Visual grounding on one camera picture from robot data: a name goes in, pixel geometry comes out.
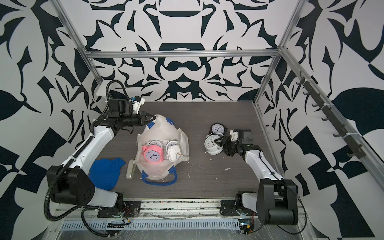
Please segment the white round alarm clock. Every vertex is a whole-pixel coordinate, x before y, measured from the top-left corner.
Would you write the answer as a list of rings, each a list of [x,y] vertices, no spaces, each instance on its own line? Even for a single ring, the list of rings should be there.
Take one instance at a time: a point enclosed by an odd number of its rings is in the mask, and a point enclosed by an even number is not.
[[[221,142],[223,139],[222,135],[210,134],[206,136],[206,140],[204,142],[204,146],[206,148],[206,152],[212,156],[218,155],[223,151],[223,147],[221,147],[217,142]]]

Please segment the black round alarm clock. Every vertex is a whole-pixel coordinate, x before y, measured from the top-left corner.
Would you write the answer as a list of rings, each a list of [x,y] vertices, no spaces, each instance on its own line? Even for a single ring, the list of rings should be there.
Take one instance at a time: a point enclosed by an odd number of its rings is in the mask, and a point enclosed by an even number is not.
[[[224,135],[227,132],[227,127],[220,123],[214,123],[210,127],[210,134]]]

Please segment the white canvas bag blue handles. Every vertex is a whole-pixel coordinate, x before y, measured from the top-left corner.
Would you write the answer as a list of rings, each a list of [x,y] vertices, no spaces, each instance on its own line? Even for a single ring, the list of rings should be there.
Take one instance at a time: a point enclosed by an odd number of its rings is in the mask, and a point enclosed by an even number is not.
[[[148,146],[151,141],[158,140],[163,144],[164,160],[157,164],[147,162],[142,154],[142,146]],[[178,180],[176,166],[190,160],[189,138],[175,123],[162,115],[145,125],[142,134],[137,137],[138,151],[135,157],[136,166],[141,173],[141,180],[152,186],[170,186]],[[181,148],[181,157],[175,163],[168,159],[167,147],[178,144]]]

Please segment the pink alarm clock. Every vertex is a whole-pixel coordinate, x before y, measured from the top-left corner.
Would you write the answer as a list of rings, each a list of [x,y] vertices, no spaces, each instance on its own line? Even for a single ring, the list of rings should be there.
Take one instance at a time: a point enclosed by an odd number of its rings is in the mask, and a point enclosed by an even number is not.
[[[164,160],[164,149],[157,145],[142,146],[144,159],[152,164],[160,163]]]

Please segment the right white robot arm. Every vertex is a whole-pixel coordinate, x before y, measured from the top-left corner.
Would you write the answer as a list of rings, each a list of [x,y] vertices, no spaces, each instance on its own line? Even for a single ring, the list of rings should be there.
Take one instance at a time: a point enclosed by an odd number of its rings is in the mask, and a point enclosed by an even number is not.
[[[262,149],[253,143],[251,130],[231,130],[229,135],[219,136],[214,143],[229,157],[240,155],[259,180],[257,193],[240,194],[240,206],[255,212],[263,225],[298,224],[297,187],[267,161]]]

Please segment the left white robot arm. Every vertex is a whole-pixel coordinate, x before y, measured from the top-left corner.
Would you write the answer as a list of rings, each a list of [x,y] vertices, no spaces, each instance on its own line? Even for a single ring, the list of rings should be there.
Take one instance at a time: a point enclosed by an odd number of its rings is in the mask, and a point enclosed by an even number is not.
[[[145,126],[156,119],[140,111],[144,103],[145,99],[138,96],[108,100],[105,111],[92,122],[87,139],[61,165],[47,170],[44,215],[48,221],[59,221],[80,208],[122,211],[122,194],[97,188],[88,174],[97,156],[120,130]]]

